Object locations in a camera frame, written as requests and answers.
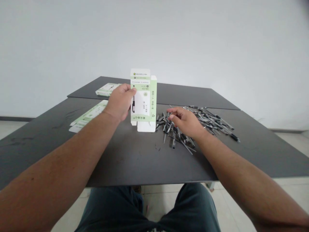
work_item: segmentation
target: floor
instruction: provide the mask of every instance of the floor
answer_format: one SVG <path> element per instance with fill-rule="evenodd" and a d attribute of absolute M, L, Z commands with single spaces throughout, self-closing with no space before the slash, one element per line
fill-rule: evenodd
<path fill-rule="evenodd" d="M 0 139 L 12 133 L 26 122 L 0 121 Z M 309 139 L 301 134 L 276 133 L 296 149 L 309 157 Z M 309 213 L 309 178 L 275 179 L 291 197 Z M 144 213 L 149 220 L 158 221 L 169 212 L 175 203 L 182 184 L 142 186 L 145 201 Z M 216 182 L 211 193 L 215 202 L 221 230 L 256 231 L 245 213 L 240 209 L 220 182 Z M 58 221 L 52 232 L 74 231 L 81 219 L 88 200 L 90 189 L 86 188 L 72 207 Z"/>

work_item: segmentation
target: left hand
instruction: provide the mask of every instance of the left hand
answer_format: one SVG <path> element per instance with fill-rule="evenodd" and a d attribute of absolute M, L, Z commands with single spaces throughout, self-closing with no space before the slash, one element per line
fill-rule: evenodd
<path fill-rule="evenodd" d="M 108 104 L 103 112 L 115 119 L 123 121 L 131 105 L 131 99 L 136 94 L 136 88 L 131 89 L 129 84 L 122 84 L 115 88 L 109 97 Z"/>

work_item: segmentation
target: jeans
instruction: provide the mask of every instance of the jeans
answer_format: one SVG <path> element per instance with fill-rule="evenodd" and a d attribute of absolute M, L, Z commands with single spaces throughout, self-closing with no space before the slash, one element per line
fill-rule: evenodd
<path fill-rule="evenodd" d="M 94 188 L 76 231 L 220 231 L 210 193 L 200 183 L 184 184 L 174 208 L 159 222 L 143 215 L 143 199 L 131 187 Z"/>

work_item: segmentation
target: hand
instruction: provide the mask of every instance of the hand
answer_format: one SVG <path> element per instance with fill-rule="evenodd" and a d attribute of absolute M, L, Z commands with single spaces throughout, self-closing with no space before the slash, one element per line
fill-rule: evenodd
<path fill-rule="evenodd" d="M 108 104 L 103 112 L 110 114 L 119 122 L 123 121 L 131 105 L 131 99 L 136 94 L 136 88 L 131 89 L 129 84 L 122 84 L 115 88 L 109 97 Z"/>
<path fill-rule="evenodd" d="M 204 133 L 206 131 L 191 111 L 181 107 L 175 107 L 167 109 L 167 112 L 172 113 L 168 119 L 173 121 L 175 126 L 179 127 L 182 133 L 192 137 L 195 140 L 200 133 Z"/>

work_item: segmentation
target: green and white box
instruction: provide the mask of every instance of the green and white box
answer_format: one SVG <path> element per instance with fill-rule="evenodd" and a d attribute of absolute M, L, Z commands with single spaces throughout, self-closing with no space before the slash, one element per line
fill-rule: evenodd
<path fill-rule="evenodd" d="M 106 96 L 109 97 L 112 94 L 112 91 L 120 86 L 121 84 L 113 84 L 113 83 L 107 83 L 106 85 L 102 86 L 96 91 L 96 94 L 99 96 Z"/>
<path fill-rule="evenodd" d="M 86 113 L 84 113 L 82 116 L 80 116 L 78 119 L 74 120 L 70 126 L 72 126 L 69 131 L 78 133 L 81 129 L 83 129 L 84 126 L 87 125 L 88 122 L 90 122 L 92 119 L 94 119 L 96 116 L 98 116 L 107 106 L 108 100 L 103 100 L 99 104 L 92 107 L 90 110 L 88 110 Z"/>
<path fill-rule="evenodd" d="M 157 78 L 149 69 L 131 69 L 131 88 L 137 92 L 131 100 L 131 124 L 139 132 L 155 132 Z"/>

